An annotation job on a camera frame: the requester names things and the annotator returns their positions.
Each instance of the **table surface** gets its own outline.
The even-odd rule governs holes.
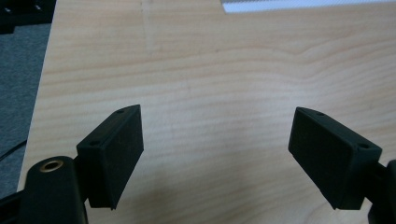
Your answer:
[[[220,0],[58,1],[27,170],[142,106],[145,151],[91,223],[367,223],[333,211],[288,152],[296,106],[396,158],[396,4],[226,15]]]

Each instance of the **black bracket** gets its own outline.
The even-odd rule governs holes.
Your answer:
[[[0,0],[0,35],[15,26],[52,23],[56,0]]]
[[[0,201],[0,223],[88,223],[84,202],[115,209],[143,152],[140,105],[117,110],[77,146],[78,156],[34,165],[24,190]]]
[[[396,223],[396,161],[378,162],[382,149],[329,116],[297,107],[289,151],[332,208],[372,203],[371,224]]]

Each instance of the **black plastic block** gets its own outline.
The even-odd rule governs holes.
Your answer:
[[[91,207],[116,208],[143,152],[140,105],[111,114],[77,149],[78,171]]]
[[[364,177],[382,149],[323,113],[297,107],[289,151],[334,209],[358,210]]]

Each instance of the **floor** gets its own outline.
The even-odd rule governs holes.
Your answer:
[[[50,24],[0,35],[0,155],[27,139]],[[24,147],[0,161],[0,198],[16,192]]]

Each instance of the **wood grain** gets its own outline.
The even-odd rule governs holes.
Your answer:
[[[91,223],[367,223],[288,152],[296,106],[396,158],[396,4],[226,15],[217,0],[58,1],[27,170],[141,104],[145,151]]]

